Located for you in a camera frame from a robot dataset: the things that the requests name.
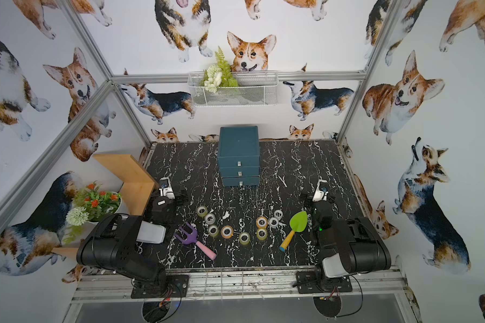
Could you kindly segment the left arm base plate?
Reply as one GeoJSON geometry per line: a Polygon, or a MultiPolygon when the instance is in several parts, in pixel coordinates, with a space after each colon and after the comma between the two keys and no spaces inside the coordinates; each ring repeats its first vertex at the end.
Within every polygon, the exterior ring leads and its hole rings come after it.
{"type": "Polygon", "coordinates": [[[184,298],[189,286],[189,275],[167,276],[163,282],[143,282],[132,280],[131,299],[177,297],[184,298]]]}

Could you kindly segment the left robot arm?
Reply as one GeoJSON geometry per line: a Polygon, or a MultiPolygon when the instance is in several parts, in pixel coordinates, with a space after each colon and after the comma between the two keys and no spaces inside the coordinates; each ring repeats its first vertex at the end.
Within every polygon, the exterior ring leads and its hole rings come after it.
{"type": "Polygon", "coordinates": [[[185,191],[174,198],[159,196],[153,200],[148,221],[140,215],[116,213],[94,227],[76,254],[78,264],[115,271],[140,283],[166,284],[164,267],[137,251],[137,243],[161,244],[170,236],[176,208],[188,201],[185,191]]]}

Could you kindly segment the green tape roll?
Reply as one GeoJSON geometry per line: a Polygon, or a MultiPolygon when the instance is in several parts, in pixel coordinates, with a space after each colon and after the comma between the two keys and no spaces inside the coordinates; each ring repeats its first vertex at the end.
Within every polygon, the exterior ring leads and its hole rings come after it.
{"type": "Polygon", "coordinates": [[[218,226],[216,226],[216,225],[209,226],[207,230],[208,230],[209,236],[211,236],[213,238],[216,238],[219,235],[219,232],[220,232],[218,226]]]}
{"type": "Polygon", "coordinates": [[[209,214],[209,210],[204,205],[201,205],[196,209],[196,215],[198,217],[204,218],[207,214],[209,214]]]}
{"type": "Polygon", "coordinates": [[[268,238],[268,231],[265,228],[259,228],[256,232],[259,241],[265,241],[268,238]]]}
{"type": "Polygon", "coordinates": [[[251,237],[248,232],[242,232],[238,237],[238,242],[242,246],[247,246],[251,242],[251,237]]]}

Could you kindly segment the teal drawer cabinet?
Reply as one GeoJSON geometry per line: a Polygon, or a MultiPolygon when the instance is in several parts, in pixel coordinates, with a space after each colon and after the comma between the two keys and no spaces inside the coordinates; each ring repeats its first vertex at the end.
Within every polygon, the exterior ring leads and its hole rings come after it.
{"type": "Polygon", "coordinates": [[[224,187],[258,186],[260,182],[258,127],[222,127],[217,157],[224,187]]]}

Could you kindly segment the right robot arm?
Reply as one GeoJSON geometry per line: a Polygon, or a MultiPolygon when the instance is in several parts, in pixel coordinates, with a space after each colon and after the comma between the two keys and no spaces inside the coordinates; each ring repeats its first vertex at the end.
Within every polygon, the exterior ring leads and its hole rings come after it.
{"type": "Polygon", "coordinates": [[[366,217],[339,218],[333,197],[300,196],[311,217],[311,239],[319,250],[317,271],[322,279],[387,270],[389,250],[366,217]]]}

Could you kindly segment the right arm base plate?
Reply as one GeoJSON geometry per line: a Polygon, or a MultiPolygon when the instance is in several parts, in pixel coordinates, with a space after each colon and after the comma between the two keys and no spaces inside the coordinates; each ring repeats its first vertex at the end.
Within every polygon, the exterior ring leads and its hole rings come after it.
{"type": "Polygon", "coordinates": [[[300,294],[310,293],[350,293],[353,291],[350,277],[328,278],[318,271],[298,271],[292,284],[300,294]]]}

